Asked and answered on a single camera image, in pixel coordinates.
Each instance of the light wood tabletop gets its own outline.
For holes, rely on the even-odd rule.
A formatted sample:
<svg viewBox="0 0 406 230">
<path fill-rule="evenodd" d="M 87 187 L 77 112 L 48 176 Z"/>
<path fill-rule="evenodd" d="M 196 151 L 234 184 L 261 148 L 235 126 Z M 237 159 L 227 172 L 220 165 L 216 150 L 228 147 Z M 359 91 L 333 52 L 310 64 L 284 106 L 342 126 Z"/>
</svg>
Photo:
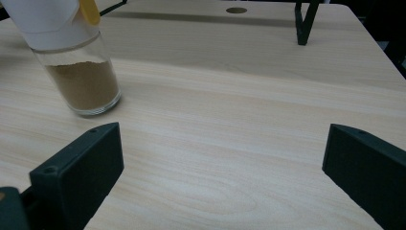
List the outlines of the light wood tabletop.
<svg viewBox="0 0 406 230">
<path fill-rule="evenodd" d="M 322 171 L 330 124 L 406 150 L 406 80 L 350 9 L 320 5 L 306 46 L 291 3 L 129 1 L 101 34 L 123 97 L 85 118 L 0 22 L 0 186 L 119 122 L 125 169 L 86 229 L 380 229 Z"/>
</svg>

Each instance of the wood grain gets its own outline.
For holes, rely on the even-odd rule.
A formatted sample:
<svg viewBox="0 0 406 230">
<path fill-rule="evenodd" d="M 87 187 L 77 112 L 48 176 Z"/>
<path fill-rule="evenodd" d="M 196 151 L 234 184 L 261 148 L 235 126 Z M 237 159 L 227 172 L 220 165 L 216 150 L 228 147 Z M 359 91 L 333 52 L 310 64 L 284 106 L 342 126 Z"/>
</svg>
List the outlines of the wood grain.
<svg viewBox="0 0 406 230">
<path fill-rule="evenodd" d="M 348 8 L 321 5 L 304 47 L 293 8 L 130 1 L 101 20 L 123 97 L 92 118 L 0 23 L 0 185 L 23 191 L 38 164 L 119 122 L 125 170 L 86 229 L 380 229 L 324 175 L 324 150 L 331 123 L 406 149 L 406 81 Z"/>
</svg>

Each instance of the white lid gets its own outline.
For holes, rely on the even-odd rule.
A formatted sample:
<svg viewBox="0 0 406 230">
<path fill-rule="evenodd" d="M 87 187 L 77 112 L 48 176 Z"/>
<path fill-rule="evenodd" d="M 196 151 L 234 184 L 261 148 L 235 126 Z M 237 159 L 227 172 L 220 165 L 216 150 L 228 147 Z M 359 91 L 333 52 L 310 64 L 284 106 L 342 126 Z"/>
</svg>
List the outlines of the white lid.
<svg viewBox="0 0 406 230">
<path fill-rule="evenodd" d="M 78 0 L 1 0 L 28 45 L 40 51 L 79 45 L 99 32 L 86 22 Z"/>
</svg>

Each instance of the glass jar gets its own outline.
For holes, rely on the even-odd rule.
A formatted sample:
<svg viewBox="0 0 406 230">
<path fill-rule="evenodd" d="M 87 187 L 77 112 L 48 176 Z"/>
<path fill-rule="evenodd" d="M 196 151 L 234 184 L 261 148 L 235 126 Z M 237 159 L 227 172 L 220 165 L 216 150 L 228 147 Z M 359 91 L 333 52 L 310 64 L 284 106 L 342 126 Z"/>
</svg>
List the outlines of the glass jar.
<svg viewBox="0 0 406 230">
<path fill-rule="evenodd" d="M 79 115 L 103 113 L 119 101 L 121 90 L 100 33 L 75 47 L 33 52 Z"/>
</svg>

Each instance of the jar base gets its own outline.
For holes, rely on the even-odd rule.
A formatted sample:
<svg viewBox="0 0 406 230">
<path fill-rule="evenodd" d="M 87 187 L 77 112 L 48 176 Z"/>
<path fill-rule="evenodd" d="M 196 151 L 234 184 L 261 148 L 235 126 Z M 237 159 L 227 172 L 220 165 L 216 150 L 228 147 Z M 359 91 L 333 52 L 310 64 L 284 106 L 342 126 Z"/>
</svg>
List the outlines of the jar base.
<svg viewBox="0 0 406 230">
<path fill-rule="evenodd" d="M 110 103 L 108 103 L 104 106 L 98 107 L 98 108 L 94 108 L 94 109 L 81 110 L 81 109 L 73 108 L 72 106 L 69 106 L 69 107 L 72 110 L 74 110 L 74 112 L 76 112 L 78 115 L 83 115 L 83 116 L 98 115 L 98 114 L 101 114 L 101 113 L 109 110 L 110 108 L 114 107 L 114 105 L 116 105 L 119 102 L 121 96 L 122 96 L 122 91 L 119 90 L 119 93 L 116 95 L 116 97 L 114 97 L 114 99 Z"/>
</svg>

